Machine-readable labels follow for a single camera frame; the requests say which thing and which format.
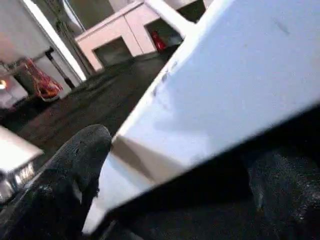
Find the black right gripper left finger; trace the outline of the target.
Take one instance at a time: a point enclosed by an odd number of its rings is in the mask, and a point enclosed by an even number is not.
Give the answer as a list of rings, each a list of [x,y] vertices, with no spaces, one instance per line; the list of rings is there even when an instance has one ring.
[[[2,170],[1,239],[80,239],[111,146],[109,130],[93,124],[51,158],[40,155],[11,171]]]

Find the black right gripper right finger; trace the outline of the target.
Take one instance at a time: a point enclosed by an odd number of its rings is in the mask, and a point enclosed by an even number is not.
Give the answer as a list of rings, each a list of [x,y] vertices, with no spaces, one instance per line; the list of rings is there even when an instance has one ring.
[[[279,240],[320,238],[320,169],[293,149],[256,156],[247,167],[258,211]]]

